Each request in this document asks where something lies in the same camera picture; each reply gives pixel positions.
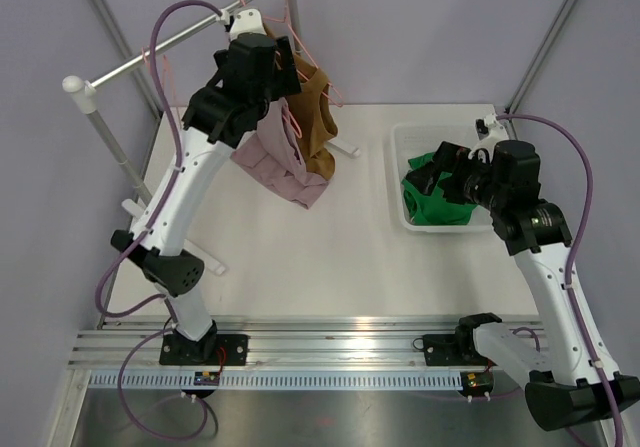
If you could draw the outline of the pink hanger of brown top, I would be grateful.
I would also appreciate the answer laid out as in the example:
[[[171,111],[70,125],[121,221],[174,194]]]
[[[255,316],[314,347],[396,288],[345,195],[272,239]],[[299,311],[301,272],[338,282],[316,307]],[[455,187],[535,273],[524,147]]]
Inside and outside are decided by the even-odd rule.
[[[316,69],[319,70],[320,66],[316,62],[316,60],[311,55],[310,51],[306,48],[302,39],[298,32],[298,25],[296,24],[296,19],[294,17],[294,11],[291,9],[289,0],[284,0],[284,14],[281,19],[265,16],[265,19],[269,22],[285,24],[289,30],[289,33],[293,37],[295,52],[300,57],[305,57],[306,60]],[[328,83],[329,91],[333,91],[336,96],[332,97],[329,94],[324,94],[324,97],[328,100],[330,105],[334,105],[338,108],[342,108],[344,106],[344,98],[338,89],[334,86],[332,82]]]

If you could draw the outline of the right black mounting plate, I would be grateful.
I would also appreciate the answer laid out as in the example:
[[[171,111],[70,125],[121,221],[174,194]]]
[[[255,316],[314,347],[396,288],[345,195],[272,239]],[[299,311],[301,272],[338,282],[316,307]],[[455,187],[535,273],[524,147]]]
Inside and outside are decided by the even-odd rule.
[[[493,363],[481,356],[471,341],[456,334],[424,334],[413,339],[412,348],[420,352],[429,367],[481,367]]]

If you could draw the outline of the brown tank top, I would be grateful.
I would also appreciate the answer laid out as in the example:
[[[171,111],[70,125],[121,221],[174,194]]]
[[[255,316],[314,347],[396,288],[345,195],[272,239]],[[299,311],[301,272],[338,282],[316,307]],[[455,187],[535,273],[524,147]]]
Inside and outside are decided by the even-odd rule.
[[[335,159],[326,143],[338,134],[338,127],[330,113],[328,94],[329,78],[322,70],[316,70],[309,62],[294,54],[301,92],[283,100],[298,121],[302,138],[298,146],[306,161],[307,171],[321,175],[330,181],[335,173]]]

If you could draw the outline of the pink hanger of mauve top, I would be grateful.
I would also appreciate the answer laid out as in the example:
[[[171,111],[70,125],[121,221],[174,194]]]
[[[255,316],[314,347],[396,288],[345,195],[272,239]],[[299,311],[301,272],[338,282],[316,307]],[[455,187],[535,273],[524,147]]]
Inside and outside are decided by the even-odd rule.
[[[302,138],[301,127],[288,107],[281,108],[281,117],[283,122],[292,129],[295,137],[297,139],[301,139]]]

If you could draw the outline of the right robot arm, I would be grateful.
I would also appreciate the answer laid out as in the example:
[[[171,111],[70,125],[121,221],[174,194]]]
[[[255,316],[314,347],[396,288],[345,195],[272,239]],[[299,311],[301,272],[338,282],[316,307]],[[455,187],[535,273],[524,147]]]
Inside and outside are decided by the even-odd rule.
[[[460,319],[456,356],[501,367],[524,391],[536,424],[554,431],[612,419],[639,400],[639,380],[620,372],[591,316],[570,258],[577,242],[560,208],[540,198],[540,158],[530,143],[503,140],[477,151],[443,142],[406,175],[422,194],[436,188],[453,204],[485,208],[496,235],[526,280],[543,323],[548,352],[510,333],[491,313]]]

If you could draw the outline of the pink hanger of green top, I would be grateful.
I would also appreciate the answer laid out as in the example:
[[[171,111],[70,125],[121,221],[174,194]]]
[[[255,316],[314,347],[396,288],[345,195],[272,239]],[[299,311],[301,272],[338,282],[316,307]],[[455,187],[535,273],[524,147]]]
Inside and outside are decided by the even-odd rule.
[[[149,60],[150,56],[147,53],[147,49],[141,48],[140,54],[143,57],[143,65],[144,65],[143,71],[149,77],[149,89],[151,90],[151,98],[153,100],[154,106],[159,113],[165,113],[166,109],[163,107],[159,94],[157,93],[157,90],[155,89],[155,85],[153,84],[152,69],[151,69],[151,63]],[[162,91],[165,93],[169,106],[172,108],[173,117],[175,119],[176,125],[179,128],[183,128],[184,124],[182,122],[182,114],[184,113],[184,105],[181,102],[177,92],[174,69],[166,54],[163,54],[160,60],[161,60],[160,62],[161,72],[159,74],[159,79],[160,79]]]

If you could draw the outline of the left frame post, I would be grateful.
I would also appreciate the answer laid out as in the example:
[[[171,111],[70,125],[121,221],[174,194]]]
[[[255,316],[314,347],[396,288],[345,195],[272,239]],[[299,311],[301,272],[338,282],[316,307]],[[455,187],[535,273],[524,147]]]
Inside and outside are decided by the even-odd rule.
[[[114,47],[121,61],[127,60],[133,55],[133,51],[124,36],[119,23],[107,0],[87,0],[99,23],[105,31],[109,41]],[[162,110],[160,104],[152,93],[151,86],[146,77],[138,70],[126,74],[134,82],[137,93],[143,99],[146,107],[156,121],[161,119]]]

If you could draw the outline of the green tank top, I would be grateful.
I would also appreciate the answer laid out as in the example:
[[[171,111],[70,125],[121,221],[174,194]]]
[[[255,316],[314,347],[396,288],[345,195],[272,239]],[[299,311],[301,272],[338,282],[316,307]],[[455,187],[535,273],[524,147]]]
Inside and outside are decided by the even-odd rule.
[[[447,202],[436,187],[430,196],[421,194],[406,178],[401,181],[404,205],[413,225],[467,225],[475,206]]]

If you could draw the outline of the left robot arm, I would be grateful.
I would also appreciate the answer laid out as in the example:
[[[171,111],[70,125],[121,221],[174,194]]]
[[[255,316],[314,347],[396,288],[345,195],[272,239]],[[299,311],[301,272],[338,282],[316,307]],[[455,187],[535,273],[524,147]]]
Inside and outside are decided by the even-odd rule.
[[[173,163],[143,215],[117,230],[112,246],[154,283],[177,322],[164,335],[163,365],[223,361],[224,343],[204,305],[205,263],[185,247],[187,232],[214,176],[273,102],[301,90],[287,37],[243,33],[214,55],[214,77],[190,99]]]

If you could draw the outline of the right frame post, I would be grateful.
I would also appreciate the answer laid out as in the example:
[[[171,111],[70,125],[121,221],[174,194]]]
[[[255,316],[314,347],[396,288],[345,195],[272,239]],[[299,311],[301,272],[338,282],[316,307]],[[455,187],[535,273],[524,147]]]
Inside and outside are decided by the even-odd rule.
[[[505,113],[514,114],[518,111],[536,78],[542,71],[547,58],[551,54],[579,1],[580,0],[562,0],[515,92],[506,103]]]

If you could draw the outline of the frame post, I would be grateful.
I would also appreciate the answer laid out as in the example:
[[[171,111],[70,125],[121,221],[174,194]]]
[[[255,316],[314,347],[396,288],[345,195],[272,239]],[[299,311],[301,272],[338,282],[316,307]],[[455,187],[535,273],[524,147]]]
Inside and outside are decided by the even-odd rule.
[[[579,1],[580,0],[562,0],[515,92],[506,103],[505,113],[514,114],[518,111],[536,78],[542,71],[547,58],[551,54]]]
[[[109,41],[114,47],[121,61],[127,60],[133,55],[133,51],[124,36],[119,23],[107,0],[87,0],[99,23],[105,31]],[[151,86],[146,77],[138,70],[126,74],[134,82],[137,93],[143,99],[146,107],[156,121],[161,119],[162,110],[160,104],[152,93]]]

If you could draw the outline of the clothes rack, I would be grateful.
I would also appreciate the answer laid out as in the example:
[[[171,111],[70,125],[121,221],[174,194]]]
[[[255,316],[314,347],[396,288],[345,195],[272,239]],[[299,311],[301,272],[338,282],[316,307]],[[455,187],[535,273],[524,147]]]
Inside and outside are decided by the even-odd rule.
[[[235,13],[251,1],[253,0],[235,0],[224,9],[228,10],[230,13]],[[92,80],[84,80],[78,76],[71,75],[66,77],[63,81],[63,90],[69,94],[78,110],[89,120],[95,131],[101,137],[104,145],[111,153],[115,162],[128,177],[134,191],[138,194],[138,202],[127,199],[122,203],[123,208],[134,219],[141,217],[143,214],[142,206],[150,202],[151,193],[144,184],[141,175],[133,167],[130,159],[124,153],[114,134],[98,112],[96,95],[97,90],[100,87],[128,73],[133,73],[142,66],[144,66],[142,55],[140,52],[135,53],[133,51],[133,55],[123,61],[120,65]]]

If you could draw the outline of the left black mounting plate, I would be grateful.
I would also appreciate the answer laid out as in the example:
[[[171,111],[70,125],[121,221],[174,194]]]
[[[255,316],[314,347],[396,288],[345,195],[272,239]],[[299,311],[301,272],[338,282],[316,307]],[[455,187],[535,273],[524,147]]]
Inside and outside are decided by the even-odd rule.
[[[244,334],[212,334],[191,341],[179,333],[165,335],[159,364],[163,366],[245,366],[249,337]]]

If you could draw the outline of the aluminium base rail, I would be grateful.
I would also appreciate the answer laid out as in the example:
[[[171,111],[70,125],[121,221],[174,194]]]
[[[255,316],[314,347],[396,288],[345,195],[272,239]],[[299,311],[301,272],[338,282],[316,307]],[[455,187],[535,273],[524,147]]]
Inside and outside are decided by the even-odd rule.
[[[141,340],[163,327],[163,316],[130,316],[77,334],[70,368],[114,368]],[[249,338],[246,368],[411,370],[424,365],[416,350],[427,333],[451,333],[456,316],[247,317],[220,316],[222,333]]]

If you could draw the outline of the black mounting plate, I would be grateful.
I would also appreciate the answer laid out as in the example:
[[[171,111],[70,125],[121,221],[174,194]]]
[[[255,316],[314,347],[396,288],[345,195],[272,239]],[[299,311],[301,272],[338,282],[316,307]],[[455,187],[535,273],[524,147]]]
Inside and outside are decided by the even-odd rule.
[[[244,334],[212,334],[191,341],[179,333],[165,335],[159,364],[163,366],[245,366],[249,337]]]
[[[481,356],[471,341],[456,334],[424,334],[413,339],[412,348],[420,352],[429,367],[481,367],[493,363]]]

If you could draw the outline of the mauve tank top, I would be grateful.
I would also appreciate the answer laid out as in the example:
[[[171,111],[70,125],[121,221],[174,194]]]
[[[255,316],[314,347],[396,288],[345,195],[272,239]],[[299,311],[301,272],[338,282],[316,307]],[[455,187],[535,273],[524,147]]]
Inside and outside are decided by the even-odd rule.
[[[231,160],[279,197],[310,209],[329,181],[307,171],[297,138],[282,120],[282,107],[288,107],[283,99],[271,103],[257,130],[243,137]]]

